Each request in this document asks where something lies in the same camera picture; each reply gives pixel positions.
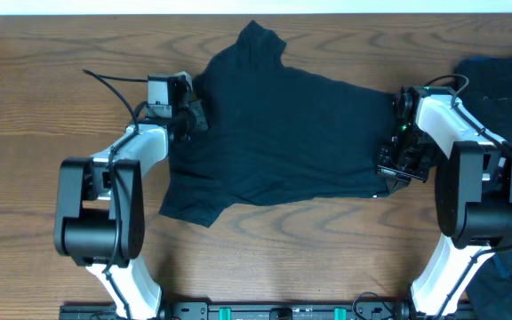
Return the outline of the dark teal t-shirt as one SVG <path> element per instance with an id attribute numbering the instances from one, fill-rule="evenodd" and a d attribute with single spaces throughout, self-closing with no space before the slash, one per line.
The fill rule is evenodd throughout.
<path id="1" fill-rule="evenodd" d="M 286 67 L 285 46 L 251 22 L 194 79 L 209 128 L 172 146 L 163 216 L 208 227 L 232 204 L 388 195 L 392 95 Z"/>

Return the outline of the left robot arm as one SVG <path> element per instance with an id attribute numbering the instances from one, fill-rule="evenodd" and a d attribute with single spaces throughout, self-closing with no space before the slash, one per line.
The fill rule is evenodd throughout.
<path id="1" fill-rule="evenodd" d="M 177 107 L 142 102 L 124 135 L 88 157 L 60 165 L 53 242 L 57 252 L 96 276 L 110 305 L 67 304 L 62 319 L 170 319 L 162 287 L 140 252 L 145 237 L 142 180 L 170 146 L 207 130 L 201 101 Z"/>

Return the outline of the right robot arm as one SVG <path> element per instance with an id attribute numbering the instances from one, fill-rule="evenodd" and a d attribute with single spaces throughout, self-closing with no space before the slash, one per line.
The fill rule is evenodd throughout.
<path id="1" fill-rule="evenodd" d="M 427 181 L 433 156 L 442 161 L 435 185 L 441 235 L 393 317 L 453 318 L 477 270 L 495 254 L 512 251 L 512 145 L 472 116 L 447 86 L 405 86 L 395 111 L 397 127 L 376 167 L 389 190 Z"/>

